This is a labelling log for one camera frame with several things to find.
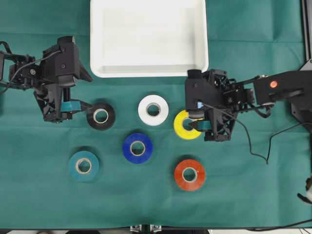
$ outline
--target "black tape roll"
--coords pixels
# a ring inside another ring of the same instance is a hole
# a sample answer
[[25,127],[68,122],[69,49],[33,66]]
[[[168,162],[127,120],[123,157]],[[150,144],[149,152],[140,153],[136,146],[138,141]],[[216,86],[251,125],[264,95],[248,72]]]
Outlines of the black tape roll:
[[[107,114],[107,119],[103,122],[96,120],[96,112],[105,111]],[[104,131],[113,126],[115,122],[115,111],[111,105],[104,102],[99,102],[93,106],[92,109],[88,110],[87,120],[91,127],[96,130]]]

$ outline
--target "green tablecloth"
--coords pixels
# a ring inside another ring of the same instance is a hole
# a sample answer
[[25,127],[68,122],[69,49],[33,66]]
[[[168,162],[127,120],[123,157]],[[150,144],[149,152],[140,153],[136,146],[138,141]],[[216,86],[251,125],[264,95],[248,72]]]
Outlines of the green tablecloth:
[[[36,58],[58,37],[74,35],[80,59],[90,71],[89,0],[2,0],[0,39],[14,53]],[[298,69],[304,63],[299,0],[208,0],[210,68],[244,80]],[[309,134],[303,128],[273,141],[267,166],[249,154],[246,134],[236,125],[230,142],[185,141],[173,131],[184,108],[184,80],[97,78],[80,81],[72,97],[104,99],[116,111],[112,129],[89,127],[85,113],[56,125],[43,122],[32,91],[9,90],[1,98],[0,228],[110,228],[140,223],[197,227],[278,226],[311,218],[304,193],[310,175]],[[169,103],[168,119],[150,127],[137,105],[147,94]],[[269,136],[296,123],[280,102],[269,119],[240,115],[251,131],[254,151],[265,154]],[[122,143],[132,132],[154,143],[152,158],[129,163]],[[79,149],[100,160],[93,182],[74,181],[67,163]],[[196,192],[180,190],[173,170],[183,158],[199,160],[207,171]]]

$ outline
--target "plastic tray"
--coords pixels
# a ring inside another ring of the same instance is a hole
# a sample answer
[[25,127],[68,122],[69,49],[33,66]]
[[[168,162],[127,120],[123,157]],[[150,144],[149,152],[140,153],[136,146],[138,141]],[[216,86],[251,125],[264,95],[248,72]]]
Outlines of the plastic tray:
[[208,69],[205,0],[91,0],[92,72],[186,76]]

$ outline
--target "red tape roll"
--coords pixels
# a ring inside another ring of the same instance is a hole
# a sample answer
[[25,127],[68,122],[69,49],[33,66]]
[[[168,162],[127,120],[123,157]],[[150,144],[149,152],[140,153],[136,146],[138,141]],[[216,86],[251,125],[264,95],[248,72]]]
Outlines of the red tape roll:
[[[195,173],[195,178],[192,181],[187,181],[183,173],[187,169],[192,169]],[[193,159],[187,159],[180,162],[175,168],[175,181],[177,185],[186,191],[195,191],[199,189],[206,179],[205,168],[197,161]]]

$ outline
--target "tape roll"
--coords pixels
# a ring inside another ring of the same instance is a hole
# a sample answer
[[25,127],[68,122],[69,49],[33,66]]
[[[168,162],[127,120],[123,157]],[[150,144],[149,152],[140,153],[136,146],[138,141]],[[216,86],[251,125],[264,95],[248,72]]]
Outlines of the tape roll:
[[186,130],[183,127],[183,121],[185,121],[186,119],[190,119],[189,118],[189,114],[184,110],[181,111],[179,114],[177,114],[177,116],[175,117],[175,121],[174,121],[174,129],[175,129],[175,133],[182,139],[185,140],[193,140],[196,139],[197,137],[200,136],[201,132],[192,129],[192,130]]
[[[132,150],[132,146],[135,143],[141,143],[143,145],[143,152],[141,154],[135,154]],[[146,162],[153,153],[153,144],[148,136],[141,133],[134,133],[129,135],[122,146],[123,155],[125,158],[134,164],[141,164]]]
[[[103,121],[97,120],[97,114],[105,112],[107,118]],[[96,130],[104,131],[111,128],[115,122],[115,111],[114,109],[104,102],[99,102],[93,106],[92,109],[88,110],[87,120],[91,127]]]
[[[148,108],[155,105],[159,109],[159,113],[156,116],[152,116],[148,113]],[[148,95],[143,98],[138,105],[138,115],[140,119],[147,125],[157,126],[162,124],[168,117],[169,106],[164,98],[158,95]]]
[[98,158],[89,151],[79,151],[69,160],[68,170],[77,181],[90,181],[98,173]]
[[[187,169],[193,170],[195,177],[193,180],[188,181],[185,176],[184,172]],[[175,168],[175,181],[177,185],[185,190],[185,191],[195,191],[198,190],[206,180],[206,172],[204,167],[193,159],[187,159],[180,162],[177,167]]]

